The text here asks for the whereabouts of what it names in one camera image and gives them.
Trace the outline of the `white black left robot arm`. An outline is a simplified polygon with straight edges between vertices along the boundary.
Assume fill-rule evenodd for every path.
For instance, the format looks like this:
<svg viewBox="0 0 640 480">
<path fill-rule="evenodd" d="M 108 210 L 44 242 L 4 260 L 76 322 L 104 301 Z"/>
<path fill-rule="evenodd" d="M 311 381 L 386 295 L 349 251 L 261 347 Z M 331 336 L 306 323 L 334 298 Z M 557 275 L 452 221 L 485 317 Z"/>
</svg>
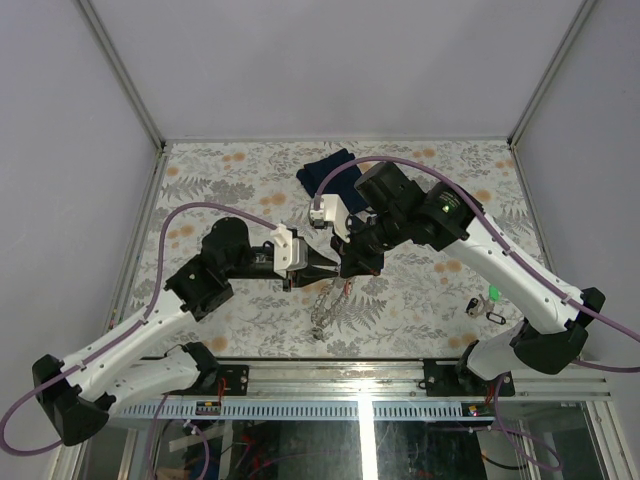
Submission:
<svg viewBox="0 0 640 480">
<path fill-rule="evenodd" d="M 246 223 L 225 217 L 147 308 L 74 354 L 38 359 L 32 366 L 36 399 L 61 443 L 74 446 L 115 413 L 154 396 L 208 394 L 218 385 L 219 363 L 202 343 L 188 342 L 155 360 L 146 357 L 150 349 L 230 300 L 234 279 L 279 280 L 289 291 L 333 278 L 336 268 L 293 229 L 278 225 L 270 240 L 253 246 Z"/>
</svg>

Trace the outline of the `green key tag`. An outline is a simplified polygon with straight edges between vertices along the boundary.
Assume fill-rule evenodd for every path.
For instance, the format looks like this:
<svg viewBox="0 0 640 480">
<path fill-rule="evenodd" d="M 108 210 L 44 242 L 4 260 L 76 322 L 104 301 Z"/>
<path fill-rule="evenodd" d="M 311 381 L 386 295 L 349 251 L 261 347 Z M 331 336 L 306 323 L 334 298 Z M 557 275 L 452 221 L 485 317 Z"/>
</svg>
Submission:
<svg viewBox="0 0 640 480">
<path fill-rule="evenodd" d="M 488 290 L 488 299 L 492 302 L 492 303 L 497 303 L 500 301 L 501 299 L 501 292 L 499 291 L 499 289 L 497 287 L 495 287 L 494 285 L 490 285 L 489 286 L 489 290 Z"/>
</svg>

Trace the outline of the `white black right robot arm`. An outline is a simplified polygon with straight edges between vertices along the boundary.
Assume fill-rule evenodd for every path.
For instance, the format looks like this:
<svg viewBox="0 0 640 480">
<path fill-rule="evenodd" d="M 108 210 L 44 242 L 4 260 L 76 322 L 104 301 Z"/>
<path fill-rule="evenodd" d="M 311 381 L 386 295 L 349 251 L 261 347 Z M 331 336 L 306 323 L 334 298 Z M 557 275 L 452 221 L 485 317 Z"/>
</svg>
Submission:
<svg viewBox="0 0 640 480">
<path fill-rule="evenodd" d="M 351 218 L 334 194 L 316 196 L 309 210 L 315 227 L 333 228 L 331 246 L 341 258 L 342 277 L 379 274 L 385 253 L 410 241 L 460 261 L 523 314 L 515 327 L 466 349 L 455 372 L 463 392 L 478 394 L 511 370 L 556 375 L 578 359 L 587 327 L 605 302 L 600 290 L 579 289 L 550 272 L 452 182 L 424 191 L 394 163 L 381 162 L 355 189 L 374 212 L 365 221 Z"/>
</svg>

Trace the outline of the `silver key black tag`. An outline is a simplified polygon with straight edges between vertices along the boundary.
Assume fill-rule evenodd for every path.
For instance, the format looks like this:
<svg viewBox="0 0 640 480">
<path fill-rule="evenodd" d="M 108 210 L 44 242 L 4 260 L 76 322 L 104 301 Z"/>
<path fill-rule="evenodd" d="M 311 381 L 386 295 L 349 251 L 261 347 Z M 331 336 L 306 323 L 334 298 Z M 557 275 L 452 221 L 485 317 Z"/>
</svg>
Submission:
<svg viewBox="0 0 640 480">
<path fill-rule="evenodd" d="M 483 317 L 493 310 L 493 302 L 490 299 L 479 295 L 472 297 L 467 304 L 465 313 L 471 318 Z"/>
</svg>

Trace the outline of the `steel disc with keyrings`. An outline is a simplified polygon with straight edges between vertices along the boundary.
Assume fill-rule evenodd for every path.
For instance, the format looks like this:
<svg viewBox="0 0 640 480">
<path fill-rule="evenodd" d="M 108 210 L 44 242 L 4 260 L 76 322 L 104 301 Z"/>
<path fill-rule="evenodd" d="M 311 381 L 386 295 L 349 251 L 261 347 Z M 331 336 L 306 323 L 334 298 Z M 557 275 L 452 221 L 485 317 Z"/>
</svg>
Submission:
<svg viewBox="0 0 640 480">
<path fill-rule="evenodd" d="M 349 295 L 344 291 L 347 281 L 355 281 L 354 277 L 343 279 L 336 277 L 328 281 L 320 290 L 319 296 L 314 302 L 311 311 L 311 338 L 314 341 L 324 342 L 326 340 L 326 328 L 337 318 L 343 308 L 347 305 Z"/>
</svg>

